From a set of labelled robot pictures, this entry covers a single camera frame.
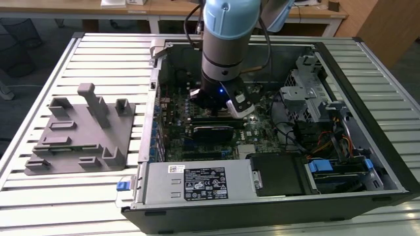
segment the robotic arm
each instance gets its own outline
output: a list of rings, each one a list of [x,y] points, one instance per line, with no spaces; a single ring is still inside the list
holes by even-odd
[[[280,30],[293,1],[270,0],[266,4],[269,15],[260,17],[260,0],[206,0],[202,9],[201,87],[190,92],[190,100],[201,108],[212,109],[214,114],[221,108],[228,108],[233,118],[242,118],[253,112],[254,106],[240,78],[250,33],[258,19],[262,30],[266,30],[264,21],[272,21],[268,22],[269,28]]]

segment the power supply label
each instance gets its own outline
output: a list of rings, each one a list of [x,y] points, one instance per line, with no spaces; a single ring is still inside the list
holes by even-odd
[[[224,167],[184,170],[186,201],[228,199]]]

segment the gray plastic holder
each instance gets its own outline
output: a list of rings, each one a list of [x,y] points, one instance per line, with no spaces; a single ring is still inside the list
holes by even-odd
[[[118,171],[125,168],[134,104],[117,99],[105,104],[93,84],[80,84],[86,104],[53,98],[52,116],[33,154],[26,175]]]

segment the white sticker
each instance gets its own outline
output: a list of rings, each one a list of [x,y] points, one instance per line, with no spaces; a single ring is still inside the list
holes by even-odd
[[[236,101],[241,103],[245,100],[245,96],[242,94],[236,96]]]
[[[184,173],[185,166],[168,166],[168,173]]]
[[[128,11],[128,13],[145,14],[145,11]]]

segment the metal worktable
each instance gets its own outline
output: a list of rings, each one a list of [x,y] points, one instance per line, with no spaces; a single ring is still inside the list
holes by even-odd
[[[0,231],[10,235],[141,235],[114,205],[116,183],[136,174],[153,39],[180,35],[92,34],[72,38],[57,66],[0,161]],[[322,41],[396,150],[420,180],[420,106],[364,45],[350,38],[273,37],[273,41]],[[85,103],[78,83],[94,83],[105,102],[136,103],[128,168],[118,172],[26,176],[24,165],[48,122],[53,97]],[[121,192],[124,203],[130,192]],[[420,235],[420,199],[378,208],[352,220],[221,230],[193,235]]]

